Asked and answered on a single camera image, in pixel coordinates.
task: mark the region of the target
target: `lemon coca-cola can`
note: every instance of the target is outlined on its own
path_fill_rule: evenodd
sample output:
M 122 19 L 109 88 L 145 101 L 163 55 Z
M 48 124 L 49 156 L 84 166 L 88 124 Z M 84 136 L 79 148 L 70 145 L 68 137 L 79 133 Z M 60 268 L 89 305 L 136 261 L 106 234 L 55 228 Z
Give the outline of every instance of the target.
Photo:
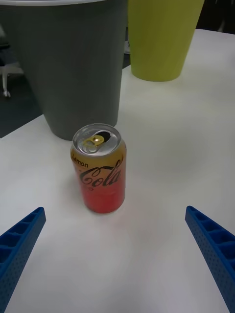
M 117 210 L 125 199 L 126 145 L 106 124 L 91 124 L 73 137 L 71 159 L 85 205 L 96 213 Z

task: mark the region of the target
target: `gray bucket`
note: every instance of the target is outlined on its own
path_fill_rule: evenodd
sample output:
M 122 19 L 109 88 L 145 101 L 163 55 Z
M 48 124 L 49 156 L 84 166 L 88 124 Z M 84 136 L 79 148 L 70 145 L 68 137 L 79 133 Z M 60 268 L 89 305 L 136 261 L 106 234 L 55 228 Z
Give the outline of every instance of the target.
M 117 123 L 127 19 L 127 0 L 75 1 L 0 0 L 45 118 L 67 140 L 87 124 Z

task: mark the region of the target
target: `lime green container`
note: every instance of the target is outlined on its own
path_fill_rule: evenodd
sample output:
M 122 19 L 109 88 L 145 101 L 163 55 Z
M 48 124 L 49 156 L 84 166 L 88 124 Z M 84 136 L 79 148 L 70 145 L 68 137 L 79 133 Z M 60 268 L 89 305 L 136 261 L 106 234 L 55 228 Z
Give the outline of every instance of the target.
M 204 0 L 129 0 L 131 70 L 141 79 L 177 78 Z

